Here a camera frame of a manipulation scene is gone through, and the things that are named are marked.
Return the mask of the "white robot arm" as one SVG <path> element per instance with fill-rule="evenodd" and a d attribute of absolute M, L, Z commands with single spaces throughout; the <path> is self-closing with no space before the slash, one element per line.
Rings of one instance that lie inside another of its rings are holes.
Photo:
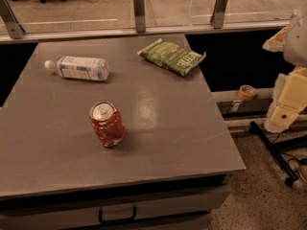
<path fill-rule="evenodd" d="M 291 22 L 267 39 L 263 49 L 282 52 L 284 60 L 295 67 L 288 75 L 278 74 L 264 123 L 266 131 L 281 133 L 307 107 L 307 5 L 294 10 Z"/>

